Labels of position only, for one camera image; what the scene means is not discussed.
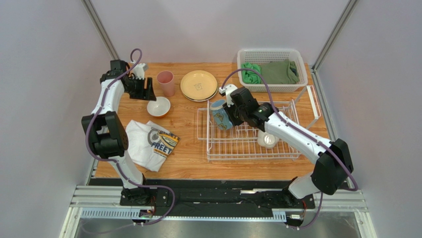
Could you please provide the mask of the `orange ceramic bowl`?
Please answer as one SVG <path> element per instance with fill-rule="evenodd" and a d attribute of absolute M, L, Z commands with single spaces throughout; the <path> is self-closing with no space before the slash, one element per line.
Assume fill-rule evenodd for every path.
<path fill-rule="evenodd" d="M 166 97 L 157 97 L 155 101 L 149 101 L 147 112 L 156 118 L 162 118 L 168 114 L 171 108 L 171 102 Z"/>

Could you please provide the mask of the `pink plastic cup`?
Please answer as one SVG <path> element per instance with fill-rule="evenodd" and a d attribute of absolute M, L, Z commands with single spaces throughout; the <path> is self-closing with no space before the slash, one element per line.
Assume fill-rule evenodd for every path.
<path fill-rule="evenodd" d="M 157 75 L 157 81 L 166 97 L 175 95 L 174 75 L 171 71 L 165 70 Z"/>

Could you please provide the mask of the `blue butterfly ceramic mug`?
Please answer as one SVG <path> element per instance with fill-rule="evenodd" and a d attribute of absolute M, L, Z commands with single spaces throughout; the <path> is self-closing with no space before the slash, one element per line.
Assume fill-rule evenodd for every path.
<path fill-rule="evenodd" d="M 213 117 L 214 123 L 220 130 L 229 130 L 233 127 L 233 123 L 230 121 L 228 113 L 223 108 L 226 103 L 225 99 L 217 100 L 210 105 L 210 112 Z"/>

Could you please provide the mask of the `white plate teal red rim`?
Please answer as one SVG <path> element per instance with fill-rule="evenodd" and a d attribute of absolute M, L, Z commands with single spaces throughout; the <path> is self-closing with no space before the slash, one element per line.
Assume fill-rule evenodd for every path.
<path fill-rule="evenodd" d="M 218 85 L 204 86 L 202 83 L 181 86 L 183 96 L 193 102 L 205 102 L 213 98 L 218 92 Z"/>

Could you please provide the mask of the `cream yellow plate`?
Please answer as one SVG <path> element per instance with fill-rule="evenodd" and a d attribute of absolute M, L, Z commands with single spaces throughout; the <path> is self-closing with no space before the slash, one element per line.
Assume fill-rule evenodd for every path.
<path fill-rule="evenodd" d="M 182 94 L 189 100 L 203 102 L 218 91 L 218 81 L 209 72 L 194 70 L 183 76 L 180 82 Z"/>

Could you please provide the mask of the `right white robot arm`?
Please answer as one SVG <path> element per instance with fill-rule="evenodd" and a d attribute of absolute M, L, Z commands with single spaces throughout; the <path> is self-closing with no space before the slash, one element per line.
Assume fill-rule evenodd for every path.
<path fill-rule="evenodd" d="M 219 93 L 226 97 L 223 108 L 233 125 L 247 123 L 267 132 L 293 146 L 314 164 L 311 173 L 292 179 L 284 189 L 289 198 L 302 199 L 316 192 L 333 195 L 351 177 L 353 163 L 345 141 L 331 141 L 310 132 L 279 111 L 273 101 L 258 103 L 245 87 L 228 84 Z"/>

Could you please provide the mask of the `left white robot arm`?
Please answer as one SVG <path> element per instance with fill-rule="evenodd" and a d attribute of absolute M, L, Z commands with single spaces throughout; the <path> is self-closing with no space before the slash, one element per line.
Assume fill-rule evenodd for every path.
<path fill-rule="evenodd" d="M 146 63 L 112 60 L 110 70 L 100 78 L 101 94 L 90 115 L 82 117 L 85 142 L 89 153 L 99 161 L 108 162 L 123 182 L 123 198 L 146 196 L 144 175 L 128 154 L 128 136 L 117 110 L 121 97 L 127 93 L 131 99 L 155 101 L 153 80 L 145 77 Z"/>

